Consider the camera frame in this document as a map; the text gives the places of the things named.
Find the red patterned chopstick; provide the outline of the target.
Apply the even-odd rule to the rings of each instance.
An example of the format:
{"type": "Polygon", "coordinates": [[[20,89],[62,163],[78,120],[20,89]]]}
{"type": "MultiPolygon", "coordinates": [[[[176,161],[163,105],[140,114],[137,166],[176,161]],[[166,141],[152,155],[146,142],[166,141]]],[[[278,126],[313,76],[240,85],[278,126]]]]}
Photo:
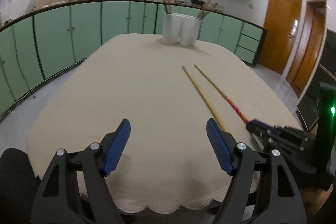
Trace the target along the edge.
{"type": "Polygon", "coordinates": [[[202,20],[205,16],[205,13],[209,11],[209,9],[211,8],[211,0],[208,0],[203,6],[202,6],[202,10],[200,11],[200,13],[197,16],[198,20],[202,20]]]}
{"type": "Polygon", "coordinates": [[[219,94],[229,103],[229,105],[235,110],[235,112],[237,113],[237,115],[241,118],[241,120],[247,124],[249,122],[249,119],[242,113],[242,111],[239,109],[239,107],[220,89],[220,87],[218,87],[212,79],[210,79],[208,77],[208,75],[206,75],[204,73],[204,71],[202,71],[200,69],[200,67],[198,67],[196,64],[194,64],[194,67],[196,67],[196,69],[208,80],[208,82],[210,82],[210,84],[219,92],[219,94]]]}

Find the white twin utensil holder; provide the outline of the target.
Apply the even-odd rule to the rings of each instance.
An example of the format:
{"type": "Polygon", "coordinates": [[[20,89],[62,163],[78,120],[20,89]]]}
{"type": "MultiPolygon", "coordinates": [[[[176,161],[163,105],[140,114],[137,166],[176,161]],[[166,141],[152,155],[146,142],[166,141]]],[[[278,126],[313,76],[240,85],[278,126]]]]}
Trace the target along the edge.
{"type": "Polygon", "coordinates": [[[201,28],[201,20],[194,16],[171,13],[163,17],[162,42],[194,47],[201,28]]]}

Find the beige tablecloth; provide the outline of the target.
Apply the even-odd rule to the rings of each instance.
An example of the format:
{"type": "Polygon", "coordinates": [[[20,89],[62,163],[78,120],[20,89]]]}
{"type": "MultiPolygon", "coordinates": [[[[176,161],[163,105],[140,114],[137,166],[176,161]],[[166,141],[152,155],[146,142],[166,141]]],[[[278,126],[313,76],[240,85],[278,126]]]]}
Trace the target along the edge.
{"type": "Polygon", "coordinates": [[[34,174],[45,174],[58,149],[83,150],[128,119],[130,138],[116,170],[106,178],[122,212],[170,214],[221,202],[231,179],[206,134],[211,113],[182,65],[228,132],[249,147],[255,144],[240,117],[194,64],[247,118],[298,127],[276,93],[229,50],[201,41],[183,47],[165,44],[159,35],[123,34],[92,53],[39,114],[26,139],[34,174]]]}

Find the brown wooden door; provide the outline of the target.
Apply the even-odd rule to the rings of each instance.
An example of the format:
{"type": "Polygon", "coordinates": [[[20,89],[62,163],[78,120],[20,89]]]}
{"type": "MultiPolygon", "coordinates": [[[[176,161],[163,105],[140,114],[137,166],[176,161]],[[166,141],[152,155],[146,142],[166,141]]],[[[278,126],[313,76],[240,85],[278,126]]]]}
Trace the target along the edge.
{"type": "Polygon", "coordinates": [[[301,16],[302,0],[268,0],[264,29],[267,30],[259,64],[283,73],[291,53],[301,16]]]}

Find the green lower cabinets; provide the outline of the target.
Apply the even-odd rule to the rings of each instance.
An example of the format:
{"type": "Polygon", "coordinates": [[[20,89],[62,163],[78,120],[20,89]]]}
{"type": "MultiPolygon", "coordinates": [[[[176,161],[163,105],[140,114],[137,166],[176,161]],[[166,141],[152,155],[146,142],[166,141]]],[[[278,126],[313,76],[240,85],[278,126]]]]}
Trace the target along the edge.
{"type": "MultiPolygon", "coordinates": [[[[163,3],[85,0],[31,12],[1,28],[1,118],[45,81],[88,58],[119,34],[163,32],[163,3]]],[[[217,11],[198,40],[220,45],[254,67],[267,30],[217,11]]]]}

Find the black wok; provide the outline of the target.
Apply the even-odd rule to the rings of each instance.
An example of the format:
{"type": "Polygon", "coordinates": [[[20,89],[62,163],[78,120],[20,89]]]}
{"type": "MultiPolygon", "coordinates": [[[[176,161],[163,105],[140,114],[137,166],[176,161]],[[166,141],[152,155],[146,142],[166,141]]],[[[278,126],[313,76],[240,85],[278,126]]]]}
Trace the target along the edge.
{"type": "Polygon", "coordinates": [[[205,1],[202,0],[190,0],[190,1],[193,6],[203,7],[205,4],[205,1]]]}

